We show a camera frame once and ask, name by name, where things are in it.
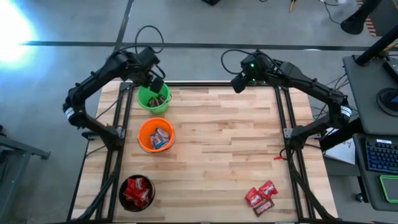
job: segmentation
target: black metal frame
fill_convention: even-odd
[[[119,96],[121,96],[123,94],[123,90],[125,90],[126,88],[122,88],[123,85],[125,85],[126,83],[122,83],[121,87],[119,89]],[[218,81],[208,81],[208,82],[185,82],[185,81],[181,81],[181,82],[166,82],[166,84],[168,86],[231,86],[230,82],[218,82]],[[263,83],[256,83],[253,86],[269,86]],[[284,128],[287,128],[286,125],[286,120],[285,120],[285,115],[284,115],[284,109],[283,109],[283,104],[282,104],[282,98],[280,95],[280,88],[274,88],[275,89],[275,96],[276,96],[276,100],[277,100],[277,106],[278,106],[278,111],[279,111],[279,117],[280,117],[280,125],[281,125],[281,130],[283,132]],[[290,122],[292,127],[294,127],[295,124],[295,117],[294,117],[294,112],[293,112],[293,106],[292,106],[292,101],[290,99],[290,92],[288,88],[281,88],[281,90],[284,92],[285,94],[285,99],[286,99],[286,103],[287,103],[287,109],[289,112],[289,118],[290,118]],[[126,102],[126,111],[124,114],[124,119],[123,119],[123,130],[127,130],[127,124],[128,124],[128,119],[129,119],[129,110],[131,107],[131,103],[132,103],[132,92],[133,92],[133,87],[130,88],[127,96],[127,102]],[[119,113],[120,113],[120,109],[121,109],[121,103],[122,100],[119,101],[119,103],[116,105],[116,112],[114,115],[114,122],[113,125],[117,126],[117,123],[119,121]],[[284,137],[284,141],[285,141],[285,146],[287,146],[287,139]],[[121,147],[120,151],[118,152],[118,157],[116,160],[116,166],[115,169],[119,169],[118,170],[118,174],[117,177],[115,178],[114,182],[113,182],[113,188],[112,188],[112,193],[111,193],[111,198],[110,198],[110,202],[109,202],[109,210],[108,210],[108,215],[106,218],[102,218],[102,208],[103,208],[103,202],[100,203],[100,206],[98,206],[97,209],[97,214],[95,216],[94,220],[86,220],[83,221],[83,223],[112,223],[113,222],[113,215],[114,215],[114,206],[116,204],[116,196],[117,196],[117,191],[118,191],[118,181],[119,181],[119,173],[120,173],[120,168],[121,168],[121,161],[123,158],[123,149],[124,149],[124,140],[125,138],[123,137],[123,147]],[[287,147],[287,158],[290,159],[292,158],[292,151]],[[293,191],[293,196],[294,196],[294,202],[295,202],[295,207],[296,207],[296,212],[297,212],[297,218],[298,218],[298,222],[305,222],[305,223],[352,223],[354,224],[355,222],[344,222],[341,220],[337,220],[337,219],[332,219],[333,217],[328,217],[327,215],[321,215],[322,218],[326,218],[326,219],[322,219],[322,220],[318,220],[315,218],[315,211],[314,211],[314,206],[312,205],[312,202],[315,201],[316,205],[321,206],[320,203],[317,201],[317,199],[315,198],[315,196],[309,191],[309,196],[307,194],[305,194],[305,199],[306,199],[306,203],[307,203],[307,208],[308,208],[308,215],[309,218],[304,218],[304,214],[303,214],[303,210],[302,210],[302,206],[301,206],[301,201],[300,201],[300,193],[299,193],[299,188],[298,185],[300,186],[308,186],[308,177],[307,177],[307,173],[305,170],[305,164],[304,164],[304,160],[303,160],[303,155],[302,152],[300,150],[297,151],[297,161],[298,161],[298,165],[300,167],[300,174],[298,174],[297,170],[294,167],[294,163],[292,162],[288,162],[288,166],[289,166],[289,173],[290,173],[290,179],[292,182],[292,191]],[[110,161],[112,159],[112,152],[108,151],[106,160],[105,160],[105,168],[104,168],[104,176],[103,176],[103,185],[104,182],[107,180],[108,178],[108,174],[109,174],[109,170],[110,170]],[[75,194],[73,196],[73,200],[72,200],[72,204],[70,207],[70,212],[69,212],[69,216],[67,219],[67,222],[70,222],[71,220],[71,215],[72,215],[72,211],[73,211],[73,207],[75,205],[75,199],[76,199],[76,195],[77,195],[77,188],[80,182],[80,177],[78,180],[78,183],[76,185],[76,190],[75,190]]]

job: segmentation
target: white paper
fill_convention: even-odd
[[[347,162],[355,165],[355,145],[353,139],[349,139],[326,151],[325,156],[336,159],[342,162]]]

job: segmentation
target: keyboard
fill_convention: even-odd
[[[369,170],[398,174],[398,144],[366,138],[365,146]]]

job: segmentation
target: concrete floor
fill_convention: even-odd
[[[316,0],[297,1],[295,11],[290,14],[288,0],[267,3],[221,0],[215,7],[199,0],[10,2],[28,21],[25,24],[29,24],[31,33],[26,34],[22,23],[16,30],[5,32],[10,39],[0,37],[1,46],[10,50],[15,58],[18,56],[15,49],[23,55],[13,62],[2,61],[0,57],[0,124],[9,137],[52,151],[49,160],[32,158],[29,163],[9,217],[10,223],[25,219],[28,223],[66,219],[87,141],[80,136],[80,131],[68,124],[61,110],[62,103],[75,82],[84,80],[90,71],[102,66],[117,40],[133,42],[138,28],[147,24],[157,26],[167,43],[261,44],[273,49],[265,49],[271,57],[296,64],[304,74],[322,83],[344,74],[342,57],[360,54],[363,46],[370,46],[378,39],[370,36],[366,29],[360,35],[344,33],[329,21],[324,5]],[[123,36],[119,30],[126,7],[132,2]],[[347,4],[330,7],[331,16],[342,21],[357,8],[355,1],[349,0]],[[23,31],[25,40],[36,41],[30,42],[36,46],[11,49],[10,42],[15,39],[12,35],[18,36],[18,30]],[[160,39],[155,32],[146,30],[139,41],[159,43]],[[291,50],[294,49],[292,45],[301,49],[343,48]],[[166,48],[159,58],[161,67],[167,72],[167,80],[230,80],[232,76],[220,64],[223,51],[225,49],[199,49],[192,45],[190,48]],[[225,58],[226,65],[231,70],[239,70],[242,57],[231,53]],[[354,105],[349,85],[342,90]],[[89,114],[95,113],[98,100],[99,93],[96,93],[86,102]],[[313,106],[322,106],[313,98],[310,102]],[[353,201],[351,195],[359,192],[354,180],[354,177],[330,177],[339,217],[357,222],[394,222],[394,213],[377,212],[370,205]]]

